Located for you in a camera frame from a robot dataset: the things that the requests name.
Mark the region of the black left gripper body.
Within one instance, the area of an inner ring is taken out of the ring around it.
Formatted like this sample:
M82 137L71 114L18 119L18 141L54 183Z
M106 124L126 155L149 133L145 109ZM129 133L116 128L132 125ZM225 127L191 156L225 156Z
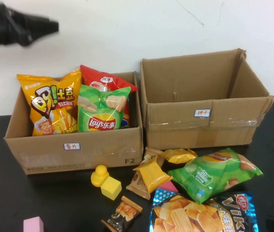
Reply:
M34 42L31 33L18 25L12 15L12 10L0 3L0 45L29 46Z

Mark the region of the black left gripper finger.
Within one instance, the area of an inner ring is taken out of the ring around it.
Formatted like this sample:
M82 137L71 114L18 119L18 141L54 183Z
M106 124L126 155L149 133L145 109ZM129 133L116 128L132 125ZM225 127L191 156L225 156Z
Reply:
M44 36L48 36L53 33L58 32L58 27L51 27L51 28L35 28L31 31L31 38L32 39L39 39Z
M28 28L58 28L58 22L48 17L24 14L23 19Z

